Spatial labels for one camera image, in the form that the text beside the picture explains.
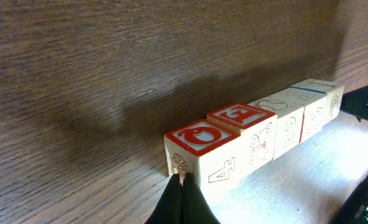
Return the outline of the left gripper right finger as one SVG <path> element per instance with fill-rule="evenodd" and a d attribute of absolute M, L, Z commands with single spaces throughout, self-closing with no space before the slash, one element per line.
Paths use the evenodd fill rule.
<path fill-rule="evenodd" d="M 220 224 L 189 172 L 182 184 L 182 221 L 183 224 Z"/>

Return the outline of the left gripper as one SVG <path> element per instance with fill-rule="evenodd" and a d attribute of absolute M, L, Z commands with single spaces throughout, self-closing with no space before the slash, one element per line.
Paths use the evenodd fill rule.
<path fill-rule="evenodd" d="M 368 175 L 329 224 L 368 224 Z"/>

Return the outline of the wooden block blue side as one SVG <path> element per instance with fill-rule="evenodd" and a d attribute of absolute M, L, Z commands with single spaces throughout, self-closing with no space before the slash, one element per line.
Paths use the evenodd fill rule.
<path fill-rule="evenodd" d="M 234 188 L 249 173 L 240 135 L 201 119 L 164 135 L 169 175 L 190 172 L 207 198 Z"/>

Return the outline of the wooden block green side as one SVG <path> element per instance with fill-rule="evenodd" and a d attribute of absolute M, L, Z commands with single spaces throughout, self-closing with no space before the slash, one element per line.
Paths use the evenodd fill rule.
<path fill-rule="evenodd" d="M 273 159 L 276 113 L 245 103 L 234 103 L 208 113 L 207 119 L 240 135 L 250 168 L 257 169 Z"/>

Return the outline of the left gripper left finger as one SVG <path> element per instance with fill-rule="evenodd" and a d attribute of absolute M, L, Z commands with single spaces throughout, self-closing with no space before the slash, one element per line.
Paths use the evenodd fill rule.
<path fill-rule="evenodd" d="M 182 186 L 179 174 L 173 174 L 159 202 L 145 224 L 181 224 Z"/>

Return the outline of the wooden block blue edge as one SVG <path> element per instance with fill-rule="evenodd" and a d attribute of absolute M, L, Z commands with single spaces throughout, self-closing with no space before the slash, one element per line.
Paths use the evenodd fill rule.
<path fill-rule="evenodd" d="M 293 109 L 295 106 L 303 107 L 304 112 L 301 122 L 300 143 L 305 142 L 311 136 L 322 130 L 324 123 L 324 108 L 327 100 L 326 94 L 290 87 L 274 93 L 272 96 L 287 103 L 289 109 Z"/>

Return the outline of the plain wooden block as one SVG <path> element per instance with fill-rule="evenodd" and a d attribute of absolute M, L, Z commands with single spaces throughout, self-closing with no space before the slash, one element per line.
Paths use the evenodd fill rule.
<path fill-rule="evenodd" d="M 275 96 L 264 97 L 249 105 L 277 114 L 274 159 L 299 144 L 303 126 L 303 105 Z"/>

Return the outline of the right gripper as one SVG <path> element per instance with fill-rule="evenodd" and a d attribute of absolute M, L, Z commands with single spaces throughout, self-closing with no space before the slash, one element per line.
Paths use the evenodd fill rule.
<path fill-rule="evenodd" d="M 368 121 L 368 85 L 343 94 L 340 110 Z"/>

